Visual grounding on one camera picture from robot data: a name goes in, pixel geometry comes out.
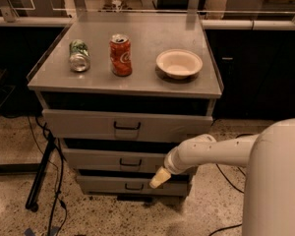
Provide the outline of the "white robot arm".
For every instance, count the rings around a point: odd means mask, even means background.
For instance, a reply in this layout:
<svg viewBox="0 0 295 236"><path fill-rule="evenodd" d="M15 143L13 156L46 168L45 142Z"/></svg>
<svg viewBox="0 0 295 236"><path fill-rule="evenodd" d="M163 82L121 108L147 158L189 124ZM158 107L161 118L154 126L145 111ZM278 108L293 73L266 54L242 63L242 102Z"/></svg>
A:
<svg viewBox="0 0 295 236"><path fill-rule="evenodd" d="M295 118L257 135L219 142L204 134L186 140L167 153L149 185L157 188L208 163L247 168L242 236L295 236Z"/></svg>

